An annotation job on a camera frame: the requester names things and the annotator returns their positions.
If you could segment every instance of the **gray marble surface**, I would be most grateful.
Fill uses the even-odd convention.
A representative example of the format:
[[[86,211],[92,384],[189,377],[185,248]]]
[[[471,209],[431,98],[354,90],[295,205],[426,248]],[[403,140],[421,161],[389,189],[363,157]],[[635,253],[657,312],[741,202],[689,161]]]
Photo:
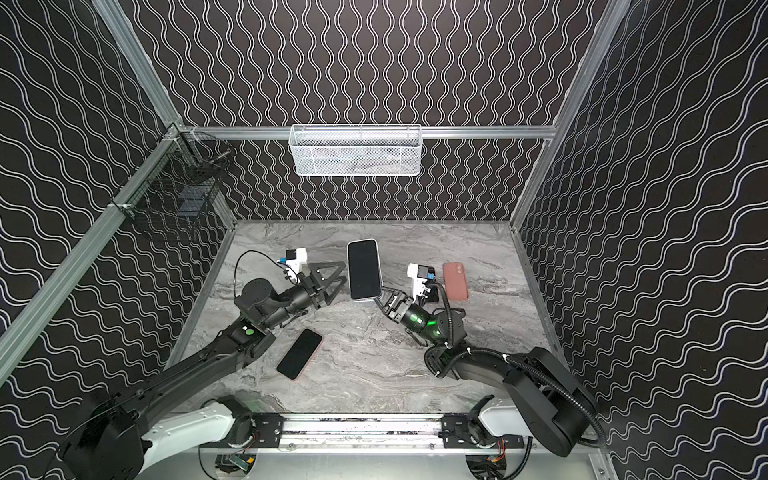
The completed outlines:
[[[346,245],[375,238],[385,285],[410,292],[408,263],[462,262],[469,300],[468,339],[506,352],[547,346],[511,234],[506,224],[453,223],[245,223],[237,227],[185,356],[207,345],[237,317],[233,304],[235,261],[248,249],[282,257],[286,249],[306,247],[310,262],[345,260]],[[267,278],[278,292],[290,286],[280,269],[248,253],[237,270],[237,291],[249,280]],[[299,333],[311,328],[323,343],[296,381],[275,367]],[[234,393],[254,411],[277,412],[466,412],[496,391],[471,380],[436,379],[424,366],[424,349],[403,328],[386,319],[372,303],[357,303],[343,288],[333,305],[312,311],[285,329],[261,359],[195,395],[205,399]]]

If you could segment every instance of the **black wire basket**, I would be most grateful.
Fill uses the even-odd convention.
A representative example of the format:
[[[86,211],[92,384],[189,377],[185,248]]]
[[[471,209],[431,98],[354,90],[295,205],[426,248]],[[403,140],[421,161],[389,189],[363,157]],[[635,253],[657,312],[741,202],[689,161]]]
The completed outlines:
[[[154,242],[194,241],[206,228],[235,148],[208,134],[184,133],[126,205],[118,208]]]

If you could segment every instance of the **black smartphone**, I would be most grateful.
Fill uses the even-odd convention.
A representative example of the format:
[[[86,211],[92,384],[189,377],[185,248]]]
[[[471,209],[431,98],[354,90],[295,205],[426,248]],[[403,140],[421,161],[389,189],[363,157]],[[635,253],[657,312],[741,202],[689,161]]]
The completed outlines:
[[[349,266],[349,295],[352,300],[370,300],[382,294],[382,274],[376,240],[357,240],[346,245]]]
[[[297,379],[322,341],[322,335],[310,329],[304,329],[299,338],[296,339],[296,342],[290,347],[288,353],[280,360],[277,371],[291,380]]]

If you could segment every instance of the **smartphone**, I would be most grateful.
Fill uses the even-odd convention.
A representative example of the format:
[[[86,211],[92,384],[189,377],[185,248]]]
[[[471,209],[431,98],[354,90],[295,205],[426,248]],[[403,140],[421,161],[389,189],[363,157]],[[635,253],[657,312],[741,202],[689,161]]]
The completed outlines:
[[[442,277],[445,279],[445,295],[448,300],[469,300],[467,274],[461,263],[444,263]]]
[[[349,295],[352,300],[370,300],[382,295],[382,272],[376,240],[357,240],[346,245],[349,266]]]
[[[280,360],[277,371],[291,380],[299,378],[299,374],[312,358],[317,347],[323,341],[323,336],[310,329],[304,329],[296,339],[296,342],[288,350],[288,353]]]

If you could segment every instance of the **wavy line pattern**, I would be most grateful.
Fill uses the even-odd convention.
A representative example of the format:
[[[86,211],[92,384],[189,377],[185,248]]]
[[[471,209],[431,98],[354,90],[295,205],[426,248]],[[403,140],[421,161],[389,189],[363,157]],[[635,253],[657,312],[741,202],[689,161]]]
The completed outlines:
[[[121,0],[188,124],[552,124],[605,0]]]
[[[87,0],[0,4],[0,333],[164,127]]]
[[[0,2],[0,54],[1,332],[165,129],[88,0]],[[0,386],[0,479],[42,478],[86,395],[162,369],[222,239],[116,233]]]
[[[241,219],[505,221],[543,141],[425,141],[417,177],[300,177],[287,142],[232,143],[222,191]]]
[[[636,1],[521,236],[626,479],[764,478],[768,4]]]
[[[206,224],[197,243],[150,243],[128,222],[112,238],[0,389],[0,478],[40,478],[86,395],[162,370],[223,239]]]

